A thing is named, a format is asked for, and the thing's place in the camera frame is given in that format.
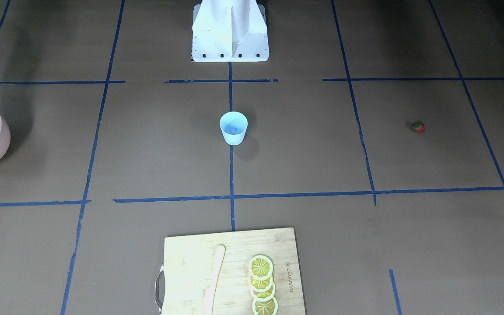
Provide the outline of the red strawberry on table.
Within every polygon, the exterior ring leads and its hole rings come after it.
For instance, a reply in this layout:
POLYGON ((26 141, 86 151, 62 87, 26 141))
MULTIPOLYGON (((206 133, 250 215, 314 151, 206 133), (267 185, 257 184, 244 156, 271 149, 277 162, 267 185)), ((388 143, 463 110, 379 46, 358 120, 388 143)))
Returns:
POLYGON ((418 122, 418 123, 415 123, 411 126, 412 128, 412 131, 416 132, 416 133, 424 133, 425 132, 425 124, 424 123, 421 123, 421 122, 418 122))

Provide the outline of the top lemon slice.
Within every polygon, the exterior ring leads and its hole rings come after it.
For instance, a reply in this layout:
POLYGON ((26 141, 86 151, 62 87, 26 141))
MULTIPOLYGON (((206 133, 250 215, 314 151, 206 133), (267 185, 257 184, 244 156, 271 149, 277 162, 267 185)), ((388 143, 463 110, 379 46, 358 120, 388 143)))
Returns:
POLYGON ((250 277, 256 280, 266 280, 273 274, 273 262, 266 255, 255 255, 248 262, 248 271, 250 277))

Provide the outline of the bamboo cutting board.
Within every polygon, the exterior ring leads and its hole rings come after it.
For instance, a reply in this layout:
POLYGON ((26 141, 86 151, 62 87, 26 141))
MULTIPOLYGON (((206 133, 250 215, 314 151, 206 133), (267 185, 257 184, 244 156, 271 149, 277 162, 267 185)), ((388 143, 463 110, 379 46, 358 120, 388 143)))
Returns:
POLYGON ((203 315, 215 249, 226 248, 213 315, 253 315, 248 262, 265 255, 273 262, 277 315, 306 314, 294 229, 291 227, 168 237, 164 241, 163 315, 203 315))

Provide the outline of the bottom lemon slice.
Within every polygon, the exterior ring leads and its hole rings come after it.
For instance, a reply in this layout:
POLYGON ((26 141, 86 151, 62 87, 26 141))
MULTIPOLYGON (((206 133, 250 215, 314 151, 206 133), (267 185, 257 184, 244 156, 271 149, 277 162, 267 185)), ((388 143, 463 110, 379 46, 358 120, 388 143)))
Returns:
POLYGON ((261 301, 254 298, 252 300, 252 312, 254 315, 276 315, 278 313, 278 301, 276 297, 261 301))

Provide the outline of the lemon slice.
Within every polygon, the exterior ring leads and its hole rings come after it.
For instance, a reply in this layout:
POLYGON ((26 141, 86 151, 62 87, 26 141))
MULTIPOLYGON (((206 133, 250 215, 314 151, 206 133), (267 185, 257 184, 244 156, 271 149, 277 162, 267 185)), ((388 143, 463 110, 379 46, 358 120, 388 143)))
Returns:
POLYGON ((257 301, 268 301, 274 298, 276 291, 277 289, 275 283, 270 285, 270 287, 263 292, 257 291, 254 287, 251 287, 250 290, 252 297, 257 301))
POLYGON ((250 277, 256 280, 266 280, 273 274, 273 262, 266 255, 255 255, 248 262, 248 271, 250 277))
POLYGON ((264 293, 264 292, 272 289, 272 287, 274 285, 273 275, 270 275, 270 277, 263 279, 263 280, 260 280, 254 276, 250 276, 249 283, 250 283, 250 288, 252 291, 255 291, 258 293, 264 293))
POLYGON ((278 301, 276 297, 261 301, 254 298, 252 300, 252 312, 254 315, 276 315, 278 313, 278 301))

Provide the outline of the light blue plastic cup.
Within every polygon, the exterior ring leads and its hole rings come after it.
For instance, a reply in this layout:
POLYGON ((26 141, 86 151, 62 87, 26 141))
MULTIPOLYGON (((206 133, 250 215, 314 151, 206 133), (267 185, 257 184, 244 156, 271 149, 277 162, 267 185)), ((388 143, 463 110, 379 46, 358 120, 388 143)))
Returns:
POLYGON ((237 111, 230 111, 222 115, 219 126, 224 141, 231 146, 240 145, 248 127, 247 117, 237 111))

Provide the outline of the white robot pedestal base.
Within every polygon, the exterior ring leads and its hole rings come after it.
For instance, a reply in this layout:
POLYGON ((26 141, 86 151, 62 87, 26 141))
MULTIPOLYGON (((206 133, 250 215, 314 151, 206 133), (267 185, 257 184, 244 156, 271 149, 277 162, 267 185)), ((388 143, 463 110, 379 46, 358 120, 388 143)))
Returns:
POLYGON ((270 57, 267 16, 257 0, 203 0, 193 8, 191 60, 265 62, 270 57))

